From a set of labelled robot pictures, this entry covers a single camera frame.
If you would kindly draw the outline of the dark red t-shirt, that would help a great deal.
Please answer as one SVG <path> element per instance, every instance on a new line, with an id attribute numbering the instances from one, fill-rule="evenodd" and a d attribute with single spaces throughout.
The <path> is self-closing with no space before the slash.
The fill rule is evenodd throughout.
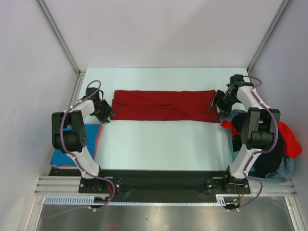
<path id="1" fill-rule="evenodd" d="M 207 91 L 116 90 L 112 120 L 180 121 L 218 123 L 217 110 L 208 111 L 215 96 Z"/>

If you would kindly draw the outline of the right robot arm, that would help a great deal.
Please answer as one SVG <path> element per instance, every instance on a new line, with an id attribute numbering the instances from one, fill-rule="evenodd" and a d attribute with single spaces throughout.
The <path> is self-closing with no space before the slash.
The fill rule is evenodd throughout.
<path id="1" fill-rule="evenodd" d="M 257 86 L 245 81 L 245 76 L 230 77 L 227 90 L 218 90 L 208 110 L 219 109 L 218 117 L 228 116 L 235 103 L 246 110 L 241 130 L 241 149 L 234 162 L 227 167 L 218 187 L 227 193 L 248 188 L 248 173 L 262 154 L 271 152 L 278 141 L 280 111 L 270 108 L 257 93 Z"/>

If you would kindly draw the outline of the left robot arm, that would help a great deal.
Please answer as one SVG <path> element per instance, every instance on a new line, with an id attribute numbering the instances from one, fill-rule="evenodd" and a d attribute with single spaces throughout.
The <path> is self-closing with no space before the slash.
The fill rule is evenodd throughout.
<path id="1" fill-rule="evenodd" d="M 104 99 L 99 88 L 86 89 L 85 96 L 66 111 L 55 112 L 51 116 L 52 145 L 69 156 L 79 168 L 81 176 L 91 179 L 89 186 L 95 192 L 106 188 L 106 180 L 99 176 L 101 168 L 95 163 L 87 148 L 87 135 L 84 119 L 94 116 L 101 124 L 110 122 L 115 112 Z"/>

